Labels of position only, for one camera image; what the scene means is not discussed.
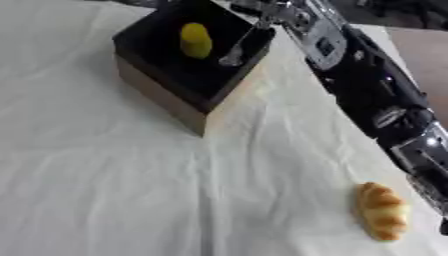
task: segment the bread roll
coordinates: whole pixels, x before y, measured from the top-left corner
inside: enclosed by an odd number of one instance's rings
[[[380,241],[394,241],[408,227],[409,206],[390,188],[367,182],[357,188],[357,209],[366,231]]]

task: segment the table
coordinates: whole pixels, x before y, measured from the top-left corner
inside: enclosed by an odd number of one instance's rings
[[[0,255],[444,255],[439,216],[278,30],[258,79],[200,139],[119,79],[111,37],[148,13],[0,2]],[[384,28],[362,26],[403,65]],[[392,187],[411,230],[372,241],[356,183]]]
[[[436,30],[388,28],[400,56],[414,75],[440,121],[448,127],[448,33]]]

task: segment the wooden surface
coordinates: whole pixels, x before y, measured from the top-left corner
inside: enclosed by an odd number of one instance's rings
[[[401,57],[437,117],[448,127],[448,32],[388,28]]]

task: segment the yellow block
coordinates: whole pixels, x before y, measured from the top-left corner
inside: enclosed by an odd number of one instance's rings
[[[202,24],[185,24],[182,27],[180,38],[180,48],[189,57],[205,59],[212,51],[212,39]]]

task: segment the white tablecloth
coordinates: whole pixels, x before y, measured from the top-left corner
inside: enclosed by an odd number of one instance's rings
[[[446,255],[440,218],[339,110],[278,30],[244,99],[204,139],[118,78],[111,37],[148,10],[0,2],[0,255]],[[396,58],[380,27],[363,27]],[[412,205],[370,239],[355,183]]]

